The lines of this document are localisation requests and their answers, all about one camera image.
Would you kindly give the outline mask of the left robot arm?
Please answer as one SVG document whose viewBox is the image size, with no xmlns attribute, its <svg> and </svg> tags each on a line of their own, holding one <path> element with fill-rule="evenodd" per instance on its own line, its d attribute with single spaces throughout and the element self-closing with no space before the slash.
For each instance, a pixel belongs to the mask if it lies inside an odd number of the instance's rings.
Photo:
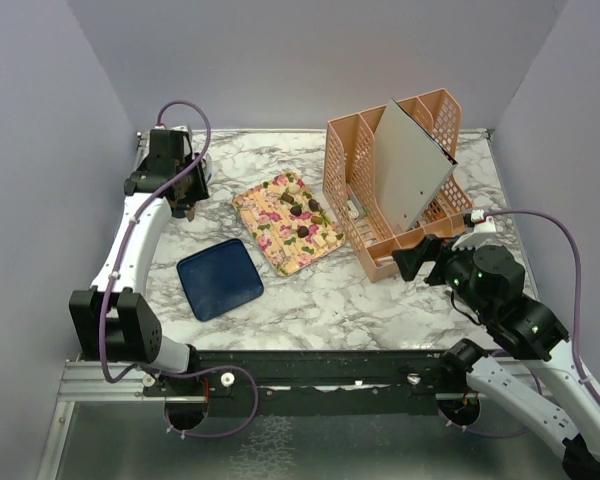
<svg viewBox="0 0 600 480">
<path fill-rule="evenodd" d="M 162 334 L 160 321 L 144 295 L 157 243 L 172 216 L 166 191 L 189 177 L 206 160 L 208 147 L 151 192 L 124 199 L 121 221 L 109 254 L 91 286 L 69 299 L 82 353 L 100 362 L 104 379 L 120 382 L 137 367 L 163 371 L 175 392 L 186 395 L 200 385 L 194 348 Z"/>
</svg>

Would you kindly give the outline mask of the blue box lid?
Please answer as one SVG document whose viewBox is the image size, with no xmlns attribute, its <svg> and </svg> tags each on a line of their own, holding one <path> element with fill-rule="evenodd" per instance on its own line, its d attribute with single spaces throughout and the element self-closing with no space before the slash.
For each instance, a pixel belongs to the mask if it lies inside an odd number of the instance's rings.
<svg viewBox="0 0 600 480">
<path fill-rule="evenodd" d="M 215 244 L 180 260 L 176 271 L 189 306 L 206 322 L 259 298 L 260 275 L 237 238 Z"/>
</svg>

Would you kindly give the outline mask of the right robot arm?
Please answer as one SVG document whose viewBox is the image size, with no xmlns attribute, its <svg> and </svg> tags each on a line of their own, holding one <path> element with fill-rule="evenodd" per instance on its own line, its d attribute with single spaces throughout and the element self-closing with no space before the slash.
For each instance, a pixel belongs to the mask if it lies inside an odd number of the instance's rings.
<svg viewBox="0 0 600 480">
<path fill-rule="evenodd" d="M 514 378 L 469 340 L 446 351 L 441 383 L 490 397 L 561 458 L 569 478 L 600 479 L 600 396 L 579 378 L 566 328 L 547 306 L 524 294 L 525 270 L 513 255 L 495 245 L 456 250 L 451 240 L 427 235 L 411 249 L 393 251 L 392 258 L 406 281 L 423 263 L 432 263 L 426 284 L 450 287 L 494 342 L 553 397 Z"/>
</svg>

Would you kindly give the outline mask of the floral serving tray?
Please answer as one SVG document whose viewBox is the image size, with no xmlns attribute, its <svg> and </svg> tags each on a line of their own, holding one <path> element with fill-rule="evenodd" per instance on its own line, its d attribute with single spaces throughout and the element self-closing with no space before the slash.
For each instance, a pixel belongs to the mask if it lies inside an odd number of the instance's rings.
<svg viewBox="0 0 600 480">
<path fill-rule="evenodd" d="M 289 193 L 291 184 L 300 186 L 297 194 L 291 194 L 295 198 L 293 205 L 280 199 L 283 193 Z M 319 202 L 319 211 L 312 212 L 309 209 L 310 199 Z M 232 205 L 269 264 L 280 276 L 287 277 L 296 273 L 345 243 L 344 232 L 330 218 L 323 203 L 299 175 L 292 171 L 278 174 L 236 195 Z M 302 207 L 300 216 L 290 213 L 295 205 Z M 314 215 L 321 216 L 324 222 L 312 223 L 311 217 Z M 309 228 L 310 234 L 307 237 L 298 237 L 297 229 L 300 226 Z M 314 244 L 315 235 L 321 235 L 325 239 L 324 247 L 319 248 Z M 330 246 L 327 243 L 326 238 L 330 235 L 340 237 L 337 245 Z"/>
</svg>

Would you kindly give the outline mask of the grey board in organizer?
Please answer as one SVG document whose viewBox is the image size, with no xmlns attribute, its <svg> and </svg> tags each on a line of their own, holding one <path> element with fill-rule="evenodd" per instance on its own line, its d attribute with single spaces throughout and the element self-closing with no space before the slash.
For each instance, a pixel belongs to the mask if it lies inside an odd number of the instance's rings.
<svg viewBox="0 0 600 480">
<path fill-rule="evenodd" d="M 377 205 L 398 235 L 419 220 L 456 161 L 393 99 L 385 106 L 374 142 Z"/>
</svg>

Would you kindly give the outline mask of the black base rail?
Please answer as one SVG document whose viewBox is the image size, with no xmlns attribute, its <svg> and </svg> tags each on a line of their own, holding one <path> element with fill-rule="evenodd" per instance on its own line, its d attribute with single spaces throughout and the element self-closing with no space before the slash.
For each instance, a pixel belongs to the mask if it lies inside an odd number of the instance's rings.
<svg viewBox="0 0 600 480">
<path fill-rule="evenodd" d="M 202 379 L 161 376 L 143 394 L 212 417 L 434 415 L 468 389 L 441 350 L 218 351 L 198 354 Z"/>
</svg>

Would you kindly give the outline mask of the peach plastic desk organizer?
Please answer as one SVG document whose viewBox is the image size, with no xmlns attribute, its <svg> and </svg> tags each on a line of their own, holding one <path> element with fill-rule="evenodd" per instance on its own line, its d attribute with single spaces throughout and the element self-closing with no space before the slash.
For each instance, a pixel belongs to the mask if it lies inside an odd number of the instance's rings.
<svg viewBox="0 0 600 480">
<path fill-rule="evenodd" d="M 462 110 L 444 88 L 332 119 L 323 193 L 370 282 L 393 251 L 464 232 L 473 203 L 453 172 Z"/>
</svg>

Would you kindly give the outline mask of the blue chocolate box with insert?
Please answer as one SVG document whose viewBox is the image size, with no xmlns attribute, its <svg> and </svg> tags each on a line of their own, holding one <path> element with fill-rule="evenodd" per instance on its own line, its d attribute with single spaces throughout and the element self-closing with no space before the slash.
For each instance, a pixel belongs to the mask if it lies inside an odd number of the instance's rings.
<svg viewBox="0 0 600 480">
<path fill-rule="evenodd" d="M 203 157 L 187 177 L 175 183 L 173 187 L 175 197 L 170 201 L 174 218 L 186 218 L 188 209 L 195 208 L 198 202 L 209 198 L 211 177 L 211 161 L 208 157 Z"/>
</svg>

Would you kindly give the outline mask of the white rectangular chocolate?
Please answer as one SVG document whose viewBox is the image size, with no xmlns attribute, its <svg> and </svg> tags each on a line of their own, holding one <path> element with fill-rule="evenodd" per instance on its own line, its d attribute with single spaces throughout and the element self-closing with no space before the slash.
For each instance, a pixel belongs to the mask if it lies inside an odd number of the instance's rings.
<svg viewBox="0 0 600 480">
<path fill-rule="evenodd" d="M 322 248 L 322 247 L 324 247 L 326 245 L 326 241 L 325 241 L 325 239 L 321 235 L 315 235 L 313 237 L 313 242 L 319 248 Z"/>
</svg>

